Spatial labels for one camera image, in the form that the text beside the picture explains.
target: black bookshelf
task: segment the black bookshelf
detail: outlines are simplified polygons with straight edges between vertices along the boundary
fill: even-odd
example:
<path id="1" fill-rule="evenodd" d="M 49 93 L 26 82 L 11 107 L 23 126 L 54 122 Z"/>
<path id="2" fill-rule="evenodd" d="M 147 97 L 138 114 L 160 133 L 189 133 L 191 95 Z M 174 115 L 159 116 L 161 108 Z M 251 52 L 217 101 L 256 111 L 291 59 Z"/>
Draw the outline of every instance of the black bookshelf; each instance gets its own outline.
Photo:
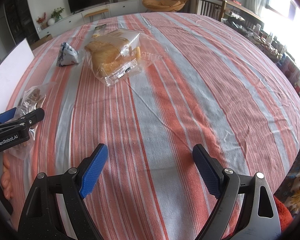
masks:
<path id="1" fill-rule="evenodd" d="M 16 44 L 24 38 L 27 38 L 29 45 L 39 40 L 27 0 L 6 0 L 4 9 Z"/>

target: window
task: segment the window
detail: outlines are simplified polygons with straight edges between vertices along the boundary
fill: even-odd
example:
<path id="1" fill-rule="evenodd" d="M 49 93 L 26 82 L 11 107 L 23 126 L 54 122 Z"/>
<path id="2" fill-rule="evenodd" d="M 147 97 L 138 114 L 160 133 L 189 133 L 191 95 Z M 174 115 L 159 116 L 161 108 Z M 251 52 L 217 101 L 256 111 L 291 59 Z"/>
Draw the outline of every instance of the window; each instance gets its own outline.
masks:
<path id="1" fill-rule="evenodd" d="M 261 11 L 264 31 L 273 32 L 300 67 L 300 9 L 293 0 L 268 0 Z"/>

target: wooden stool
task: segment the wooden stool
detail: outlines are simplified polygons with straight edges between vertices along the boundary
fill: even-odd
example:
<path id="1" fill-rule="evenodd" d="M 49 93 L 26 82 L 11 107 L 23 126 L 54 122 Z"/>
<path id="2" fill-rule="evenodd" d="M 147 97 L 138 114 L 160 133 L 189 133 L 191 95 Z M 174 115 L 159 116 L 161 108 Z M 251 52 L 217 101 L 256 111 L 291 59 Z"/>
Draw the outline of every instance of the wooden stool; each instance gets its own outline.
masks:
<path id="1" fill-rule="evenodd" d="M 97 15 L 97 14 L 101 14 L 101 18 L 102 19 L 105 19 L 106 18 L 106 16 L 105 16 L 105 12 L 108 12 L 109 11 L 109 9 L 108 8 L 106 8 L 106 9 L 103 9 L 103 10 L 100 10 L 100 11 L 95 11 L 95 12 L 92 12 L 92 13 L 88 13 L 88 14 L 86 14 L 84 17 L 85 18 L 90 18 L 90 22 L 92 23 L 93 22 L 93 16 L 95 16 L 95 15 Z"/>

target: orange armchair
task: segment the orange armchair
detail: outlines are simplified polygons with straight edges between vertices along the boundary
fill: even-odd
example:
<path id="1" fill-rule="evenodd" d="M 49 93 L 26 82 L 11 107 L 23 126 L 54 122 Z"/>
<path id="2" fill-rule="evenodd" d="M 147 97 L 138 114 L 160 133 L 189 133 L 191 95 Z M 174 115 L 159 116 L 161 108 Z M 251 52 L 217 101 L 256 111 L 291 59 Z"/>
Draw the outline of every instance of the orange armchair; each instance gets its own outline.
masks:
<path id="1" fill-rule="evenodd" d="M 142 4 L 147 11 L 153 12 L 176 12 L 181 10 L 188 0 L 142 0 Z"/>

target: metal screw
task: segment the metal screw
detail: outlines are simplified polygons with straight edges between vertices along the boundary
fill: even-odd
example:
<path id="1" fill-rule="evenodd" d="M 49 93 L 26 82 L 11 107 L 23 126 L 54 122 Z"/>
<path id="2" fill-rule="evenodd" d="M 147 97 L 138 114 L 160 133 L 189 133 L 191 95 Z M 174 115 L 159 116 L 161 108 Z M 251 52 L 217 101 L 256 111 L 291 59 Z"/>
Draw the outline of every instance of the metal screw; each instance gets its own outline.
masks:
<path id="1" fill-rule="evenodd" d="M 75 174 L 77 172 L 76 168 L 70 168 L 68 171 L 70 174 Z"/>
<path id="2" fill-rule="evenodd" d="M 230 168 L 225 168 L 225 173 L 226 173 L 226 174 L 232 174 L 232 173 L 233 173 L 233 170 L 230 169 Z"/>
<path id="3" fill-rule="evenodd" d="M 259 179 L 263 179 L 265 176 L 263 175 L 263 173 L 257 172 L 257 177 L 258 177 Z"/>
<path id="4" fill-rule="evenodd" d="M 40 172 L 38 175 L 37 175 L 37 178 L 38 179 L 42 179 L 44 177 L 44 173 L 43 172 Z"/>

